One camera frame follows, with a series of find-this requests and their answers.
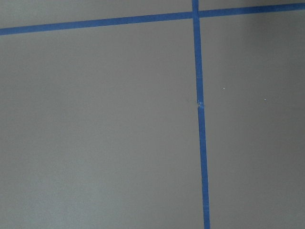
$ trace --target blue line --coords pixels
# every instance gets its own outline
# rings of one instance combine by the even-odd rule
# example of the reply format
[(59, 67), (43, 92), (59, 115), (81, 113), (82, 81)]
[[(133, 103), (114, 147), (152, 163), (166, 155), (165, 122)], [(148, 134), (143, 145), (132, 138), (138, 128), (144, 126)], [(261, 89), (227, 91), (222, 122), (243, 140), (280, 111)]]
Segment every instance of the blue line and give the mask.
[(204, 104), (203, 104), (203, 71), (202, 71), (200, 20), (198, 15), (198, 4), (199, 4), (198, 0), (192, 0), (200, 162), (201, 162), (202, 194), (203, 194), (203, 222), (204, 222), (204, 229), (210, 229), (208, 168), (207, 168), (207, 157), (206, 157), (205, 120), (204, 120)]
[(100, 19), (100, 20), (91, 20), (91, 21), (75, 21), (75, 22), (45, 24), (45, 25), (4, 28), (4, 29), (0, 29), (0, 35), (9, 35), (9, 34), (27, 33), (27, 32), (54, 31), (54, 30), (68, 30), (68, 29), (109, 26), (109, 25), (134, 24), (134, 23), (153, 22), (153, 21), (171, 21), (171, 20), (191, 19), (191, 18), (192, 18), (192, 12), (181, 12), (181, 13), (166, 13), (166, 14), (145, 15), (145, 16), (135, 16), (135, 17), (124, 17), (124, 18), (110, 18), (110, 19)]
[(291, 10), (305, 10), (305, 3), (273, 5), (273, 6), (253, 6), (220, 10), (203, 10), (199, 11), (200, 18), (219, 17), (228, 15), (252, 14), (252, 13), (269, 13)]

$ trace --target gray surface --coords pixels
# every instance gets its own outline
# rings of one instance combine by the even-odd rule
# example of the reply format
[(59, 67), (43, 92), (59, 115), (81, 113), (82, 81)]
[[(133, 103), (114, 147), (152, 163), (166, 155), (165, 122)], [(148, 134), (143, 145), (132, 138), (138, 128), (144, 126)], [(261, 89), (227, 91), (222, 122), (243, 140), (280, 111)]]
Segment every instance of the gray surface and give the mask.
[(301, 3), (302, 0), (199, 0), (200, 10)]
[(212, 229), (305, 228), (304, 24), (201, 19)]
[(0, 37), (0, 228), (203, 228), (192, 32)]
[(0, 28), (192, 11), (190, 0), (0, 0)]

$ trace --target blue tape strip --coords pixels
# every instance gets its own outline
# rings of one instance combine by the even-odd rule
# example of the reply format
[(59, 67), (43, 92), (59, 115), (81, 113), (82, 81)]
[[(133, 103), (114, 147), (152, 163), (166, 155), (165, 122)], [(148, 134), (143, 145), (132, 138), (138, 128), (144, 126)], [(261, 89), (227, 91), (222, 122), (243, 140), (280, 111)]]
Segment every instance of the blue tape strip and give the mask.
[(202, 194), (203, 194), (203, 222), (204, 222), (204, 229), (210, 229), (208, 168), (207, 168), (207, 157), (206, 157), (205, 120), (204, 120), (204, 105), (203, 105), (203, 71), (202, 71), (201, 37), (200, 37), (198, 4), (199, 4), (198, 0), (192, 0), (200, 161), (201, 161)]
[(208, 18), (208, 17), (228, 16), (228, 15), (281, 12), (281, 11), (291, 11), (291, 10), (305, 10), (305, 3), (273, 5), (273, 6), (254, 6), (254, 7), (231, 8), (231, 9), (221, 9), (221, 10), (203, 10), (199, 12), (199, 17)]
[(68, 29), (78, 29), (78, 28), (108, 26), (108, 25), (134, 24), (134, 23), (153, 22), (153, 21), (171, 21), (171, 20), (191, 19), (191, 18), (192, 18), (192, 12), (181, 12), (181, 13), (166, 13), (166, 14), (145, 15), (145, 16), (135, 16), (135, 17), (124, 17), (124, 18), (110, 18), (110, 19), (100, 19), (100, 20), (91, 20), (91, 21), (75, 21), (75, 22), (45, 24), (45, 25), (4, 28), (4, 29), (0, 29), (0, 35), (9, 35), (9, 34), (27, 33), (27, 32), (54, 31), (54, 30), (68, 30)]

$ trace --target horizontal blue line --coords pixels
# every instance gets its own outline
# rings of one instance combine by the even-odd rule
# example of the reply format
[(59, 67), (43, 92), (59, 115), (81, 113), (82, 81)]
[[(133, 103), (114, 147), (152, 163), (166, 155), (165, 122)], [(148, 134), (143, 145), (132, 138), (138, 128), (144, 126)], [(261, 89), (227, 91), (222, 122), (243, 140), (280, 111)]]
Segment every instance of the horizontal blue line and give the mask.
[[(280, 11), (290, 11), (290, 10), (305, 10), (305, 3), (273, 5), (273, 6), (254, 6), (254, 7), (231, 8), (231, 9), (220, 9), (220, 10), (203, 10), (203, 11), (199, 11), (199, 17), (206, 18), (206, 17), (219, 17), (219, 16), (228, 16), (228, 15), (239, 15), (239, 14), (280, 12)], [(165, 13), (165, 14), (155, 14), (155, 15), (135, 16), (135, 17), (110, 18), (110, 19), (90, 20), (90, 21), (74, 21), (74, 22), (63, 22), (63, 23), (45, 24), (45, 25), (31, 25), (31, 26), (21, 26), (21, 27), (13, 27), (13, 28), (3, 28), (0, 29), (0, 36), (17, 34), (17, 33), (28, 33), (28, 32), (68, 30), (68, 29), (79, 29), (79, 28), (108, 26), (108, 25), (123, 25), (123, 24), (134, 24), (134, 23), (153, 22), (153, 21), (191, 19), (192, 14), (193, 14), (192, 12)]]
[(220, 10), (203, 10), (199, 11), (200, 18), (220, 17), (229, 15), (252, 14), (252, 13), (268, 13), (281, 12), (291, 10), (305, 10), (305, 3), (272, 5), (272, 6), (253, 6)]
[(135, 17), (124, 17), (124, 18), (99, 19), (99, 20), (90, 20), (90, 21), (75, 21), (75, 22), (45, 24), (45, 25), (31, 25), (31, 26), (4, 28), (4, 29), (0, 29), (0, 35), (53, 31), (53, 30), (79, 29), (79, 28), (108, 26), (108, 25), (134, 24), (134, 23), (153, 22), (153, 21), (171, 21), (171, 20), (191, 19), (191, 18), (192, 18), (192, 12), (180, 12), (180, 13), (166, 13), (166, 14), (155, 14), (155, 15), (135, 16)]

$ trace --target vertical blue line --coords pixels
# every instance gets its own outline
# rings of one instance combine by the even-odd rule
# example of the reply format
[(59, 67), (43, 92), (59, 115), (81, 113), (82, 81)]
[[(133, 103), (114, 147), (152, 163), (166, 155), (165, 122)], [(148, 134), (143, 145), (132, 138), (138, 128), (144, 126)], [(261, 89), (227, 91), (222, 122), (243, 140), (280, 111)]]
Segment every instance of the vertical blue line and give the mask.
[(203, 104), (203, 71), (202, 71), (201, 37), (200, 37), (200, 21), (198, 15), (198, 5), (199, 5), (198, 0), (192, 0), (200, 162), (201, 162), (202, 194), (203, 194), (203, 222), (204, 222), (204, 229), (210, 229), (208, 168), (207, 168), (207, 157), (206, 157), (205, 120), (204, 120), (204, 104)]

